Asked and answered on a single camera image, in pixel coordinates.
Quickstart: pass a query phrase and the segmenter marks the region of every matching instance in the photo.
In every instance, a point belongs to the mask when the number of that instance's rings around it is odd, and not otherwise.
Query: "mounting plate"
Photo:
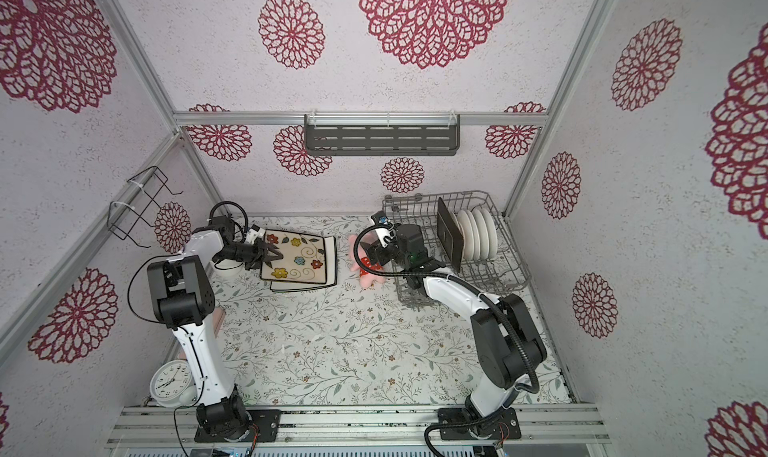
[[[457,409],[456,407],[439,409],[437,411],[437,420],[439,423],[466,422],[462,409]],[[504,413],[494,423],[489,423],[487,426],[486,433],[479,436],[483,440],[501,440],[502,429],[504,429],[504,440],[520,440],[522,437],[518,416],[512,407],[504,410]],[[467,429],[440,429],[440,439],[472,440],[475,437]]]
[[[249,410],[252,422],[259,428],[259,438],[256,442],[275,442],[277,430],[280,428],[280,410]],[[211,437],[209,433],[198,428],[194,436],[196,443],[225,443],[221,437]]]

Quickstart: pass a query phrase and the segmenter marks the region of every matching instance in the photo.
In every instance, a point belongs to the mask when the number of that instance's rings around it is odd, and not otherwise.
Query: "dish rack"
[[[437,202],[442,198],[448,210],[454,214],[460,210],[472,211],[485,208],[491,212],[498,234],[498,253],[494,260],[462,260],[461,272],[456,273],[479,289],[504,296],[528,285],[530,275],[523,264],[520,253],[514,244],[504,217],[496,208],[490,195],[480,190],[466,192],[433,193],[414,196],[384,197],[382,209],[389,220],[400,223],[415,223],[422,228],[424,243],[429,254],[453,269],[448,263],[446,251],[437,237]],[[402,270],[392,263],[394,270]],[[418,290],[410,289],[403,279],[395,279],[397,298],[411,308],[434,305],[435,300],[424,297]]]

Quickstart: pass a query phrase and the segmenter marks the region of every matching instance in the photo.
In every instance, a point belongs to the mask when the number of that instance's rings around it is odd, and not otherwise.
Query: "red floral pattern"
[[[190,112],[229,112],[218,105],[203,104]],[[219,160],[240,160],[250,152],[250,133],[245,125],[189,125],[187,132],[197,147]]]
[[[629,40],[616,62],[613,98],[623,110],[635,110],[652,102],[667,87],[680,59],[680,29],[662,18]]]
[[[768,240],[768,24],[757,46],[728,74],[712,112],[711,182],[728,196],[728,211],[757,224]]]
[[[368,31],[402,64],[446,67],[488,39],[507,0],[360,0]]]
[[[504,112],[542,113],[546,110],[541,104],[520,102],[517,105],[508,106]],[[526,155],[536,136],[536,128],[534,125],[490,126],[485,131],[485,147],[491,154],[505,159]]]
[[[571,301],[578,324],[586,333],[602,339],[614,331],[619,311],[614,290],[603,277],[594,273],[581,276]]]
[[[274,152],[280,165],[296,175],[322,174],[330,167],[330,156],[312,156],[304,147],[304,127],[292,125],[275,135]]]
[[[0,0],[0,80],[45,110],[98,106],[117,49],[94,0]]]
[[[2,401],[0,393],[0,449],[2,449],[2,439],[5,437],[5,430],[8,428],[8,406]]]
[[[154,225],[154,235],[166,252],[180,251],[192,235],[190,216],[176,202],[168,202],[158,210]]]
[[[704,437],[710,457],[768,455],[768,409],[763,404],[734,402],[719,407],[707,423],[710,428]]]
[[[397,193],[410,192],[424,181],[424,167],[417,160],[399,156],[384,164],[381,179],[387,190]]]
[[[27,348],[41,360],[72,363],[99,347],[117,313],[118,295],[109,277],[98,269],[85,269]]]
[[[581,169],[568,152],[552,157],[542,178],[542,202],[553,219],[571,213],[581,193]]]
[[[322,23],[303,0],[267,0],[259,34],[270,55],[287,68],[309,67],[326,46]]]

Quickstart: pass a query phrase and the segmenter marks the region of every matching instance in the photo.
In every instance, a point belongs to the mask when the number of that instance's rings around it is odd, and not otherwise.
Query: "floral tablecloth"
[[[336,236],[339,283],[302,293],[272,293],[256,272],[214,278],[216,305],[226,312],[217,342],[246,405],[456,404],[482,370],[472,330],[442,304],[419,310],[397,300],[388,279],[360,289],[349,272],[347,237],[363,217],[254,218],[260,226]],[[571,398],[528,289],[528,305],[548,349],[538,367],[542,390],[518,403],[569,403]]]

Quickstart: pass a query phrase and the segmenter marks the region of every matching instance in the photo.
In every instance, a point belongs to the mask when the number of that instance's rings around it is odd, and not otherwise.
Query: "white plate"
[[[483,218],[479,208],[472,211],[472,216],[475,217],[480,236],[480,260],[485,260],[488,258],[488,230],[485,228],[485,218]]]
[[[475,256],[475,240],[472,237],[472,224],[469,222],[469,215],[460,210],[456,214],[458,219],[458,226],[462,229],[462,235],[464,236],[464,260],[472,260]]]
[[[485,220],[485,229],[488,231],[488,259],[495,259],[498,252],[498,235],[496,233],[496,224],[493,222],[491,212],[486,208],[480,209],[483,220]]]
[[[472,238],[475,239],[475,253],[473,253],[472,260],[480,258],[480,231],[478,230],[478,224],[475,222],[475,217],[472,216],[472,212],[464,210],[469,217],[469,222],[472,224]]]

